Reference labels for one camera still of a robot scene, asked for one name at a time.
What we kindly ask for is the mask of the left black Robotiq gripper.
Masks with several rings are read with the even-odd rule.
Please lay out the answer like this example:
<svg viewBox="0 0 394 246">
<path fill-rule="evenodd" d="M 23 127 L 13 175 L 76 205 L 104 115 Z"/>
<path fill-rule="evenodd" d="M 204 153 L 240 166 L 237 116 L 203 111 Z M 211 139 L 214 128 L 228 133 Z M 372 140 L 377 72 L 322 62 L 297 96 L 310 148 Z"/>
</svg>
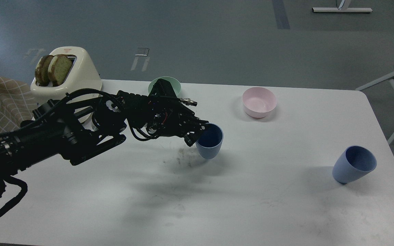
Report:
<svg viewBox="0 0 394 246">
<path fill-rule="evenodd" d="M 193 146 L 210 129 L 188 106 L 197 106 L 190 98 L 178 98 L 169 81 L 158 79 L 148 96 L 125 93 L 125 113 L 129 126 L 141 131 L 145 138 L 177 136 L 188 147 Z"/>
</svg>

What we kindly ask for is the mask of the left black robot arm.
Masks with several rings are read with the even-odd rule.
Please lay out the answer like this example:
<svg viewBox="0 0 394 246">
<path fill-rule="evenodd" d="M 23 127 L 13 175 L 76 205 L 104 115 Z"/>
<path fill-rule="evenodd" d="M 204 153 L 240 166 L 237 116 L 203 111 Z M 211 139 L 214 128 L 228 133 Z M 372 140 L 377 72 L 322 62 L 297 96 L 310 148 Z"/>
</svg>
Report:
<svg viewBox="0 0 394 246">
<path fill-rule="evenodd" d="M 92 88 L 50 99 L 33 111 L 34 120 L 0 133 L 0 198 L 6 184 L 21 191 L 0 209 L 0 217 L 16 206 L 28 185 L 15 175 L 59 154 L 73 166 L 81 164 L 125 142 L 128 127 L 139 141 L 177 136 L 188 146 L 210 129 L 188 106 L 197 102 L 178 98 L 171 84 L 158 79 L 148 95 L 118 91 L 109 94 Z"/>
</svg>

